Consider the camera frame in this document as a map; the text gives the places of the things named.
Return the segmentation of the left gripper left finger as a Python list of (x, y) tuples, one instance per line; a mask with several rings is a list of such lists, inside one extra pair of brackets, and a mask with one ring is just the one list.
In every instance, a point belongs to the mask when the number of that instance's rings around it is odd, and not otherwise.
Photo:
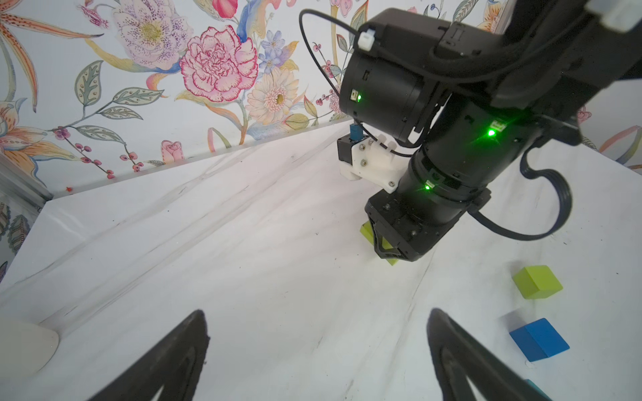
[(192, 400), (210, 338), (202, 310), (178, 324), (93, 400)]

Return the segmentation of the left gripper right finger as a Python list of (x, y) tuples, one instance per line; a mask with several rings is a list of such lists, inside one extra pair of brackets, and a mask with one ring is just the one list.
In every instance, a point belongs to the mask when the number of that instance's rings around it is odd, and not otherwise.
[(426, 324), (436, 379), (444, 400), (545, 400), (542, 392), (515, 374), (439, 308)]

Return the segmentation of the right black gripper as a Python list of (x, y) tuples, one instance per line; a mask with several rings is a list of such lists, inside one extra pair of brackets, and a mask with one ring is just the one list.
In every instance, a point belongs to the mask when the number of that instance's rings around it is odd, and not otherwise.
[(447, 200), (426, 191), (420, 192), (414, 203), (382, 190), (365, 205), (374, 251), (382, 259), (414, 262), (433, 249), (465, 213), (479, 211), (490, 199), (489, 190), (469, 202)]

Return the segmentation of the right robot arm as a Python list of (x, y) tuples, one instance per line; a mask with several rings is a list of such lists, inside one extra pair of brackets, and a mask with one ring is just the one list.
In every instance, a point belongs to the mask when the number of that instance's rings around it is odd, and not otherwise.
[(339, 107), (414, 153), (397, 184), (386, 180), (365, 211), (383, 259), (414, 262), (468, 214), (502, 237), (533, 236), (482, 214), (490, 183), (513, 161), (545, 179), (568, 220), (573, 198), (556, 170), (528, 153), (582, 141), (578, 111), (619, 80), (641, 75), (638, 1), (518, 1), (504, 33), (389, 8), (355, 32)]

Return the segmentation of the teal cube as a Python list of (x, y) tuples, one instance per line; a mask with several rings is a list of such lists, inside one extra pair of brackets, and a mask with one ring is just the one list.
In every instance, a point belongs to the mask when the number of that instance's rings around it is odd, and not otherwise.
[(543, 397), (543, 398), (544, 398), (544, 399), (546, 399), (547, 401), (551, 401), (550, 397), (548, 397), (548, 396), (545, 394), (545, 392), (543, 392), (543, 391), (540, 389), (540, 387), (538, 387), (538, 386), (537, 386), (533, 381), (531, 381), (530, 379), (525, 379), (525, 382), (526, 382), (530, 387), (532, 387), (532, 388), (533, 388), (533, 389), (534, 389), (534, 390), (535, 390), (535, 391), (536, 391), (536, 392), (537, 392), (541, 397)]

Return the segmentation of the dark blue cube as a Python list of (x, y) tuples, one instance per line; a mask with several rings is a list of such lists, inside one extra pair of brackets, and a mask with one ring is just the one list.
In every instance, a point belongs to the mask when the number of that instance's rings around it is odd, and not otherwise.
[(548, 319), (541, 318), (509, 333), (528, 362), (549, 359), (570, 349)]

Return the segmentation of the lime green cube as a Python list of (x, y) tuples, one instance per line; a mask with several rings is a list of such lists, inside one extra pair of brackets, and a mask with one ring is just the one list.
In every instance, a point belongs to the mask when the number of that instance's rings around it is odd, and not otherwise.
[(562, 283), (546, 265), (522, 268), (513, 275), (513, 282), (527, 300), (549, 298), (563, 290)]

